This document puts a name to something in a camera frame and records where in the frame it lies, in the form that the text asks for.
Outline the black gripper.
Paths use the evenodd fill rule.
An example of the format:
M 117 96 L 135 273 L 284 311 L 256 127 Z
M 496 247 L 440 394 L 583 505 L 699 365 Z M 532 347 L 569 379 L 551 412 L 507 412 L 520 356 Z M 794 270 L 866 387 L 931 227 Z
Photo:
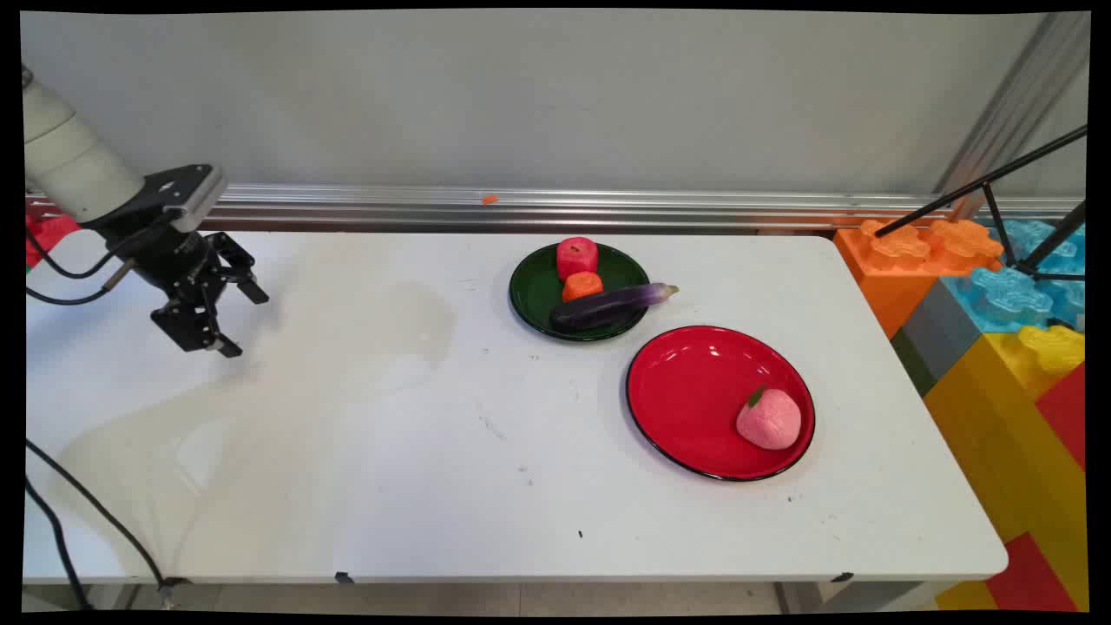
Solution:
M 217 302 L 219 280 L 234 284 L 256 305 L 270 301 L 253 272 L 256 259 L 246 248 L 223 231 L 207 236 L 197 231 L 186 234 L 144 216 L 106 222 L 102 236 L 129 273 L 170 299 L 150 317 L 178 347 L 218 352 L 226 359 L 242 355 L 242 349 L 220 327 Z

